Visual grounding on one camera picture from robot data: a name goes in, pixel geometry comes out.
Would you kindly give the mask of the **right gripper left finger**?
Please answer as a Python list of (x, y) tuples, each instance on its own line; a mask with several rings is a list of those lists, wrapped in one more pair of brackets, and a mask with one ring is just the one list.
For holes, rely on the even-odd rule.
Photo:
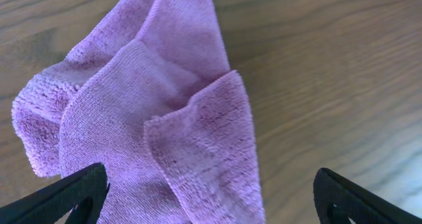
[(93, 163), (29, 196), (1, 208), (2, 224), (96, 224), (109, 184), (106, 168)]

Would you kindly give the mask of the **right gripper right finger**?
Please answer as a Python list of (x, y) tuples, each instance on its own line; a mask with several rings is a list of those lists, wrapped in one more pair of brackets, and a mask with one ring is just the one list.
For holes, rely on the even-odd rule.
[(321, 224), (421, 224), (421, 218), (328, 168), (317, 171), (313, 194)]

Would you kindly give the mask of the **purple microfiber cloth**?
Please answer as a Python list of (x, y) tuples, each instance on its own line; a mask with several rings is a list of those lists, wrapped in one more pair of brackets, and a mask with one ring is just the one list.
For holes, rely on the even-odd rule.
[(264, 223), (253, 116), (212, 0), (120, 0), (12, 120), (40, 177), (102, 163), (100, 223)]

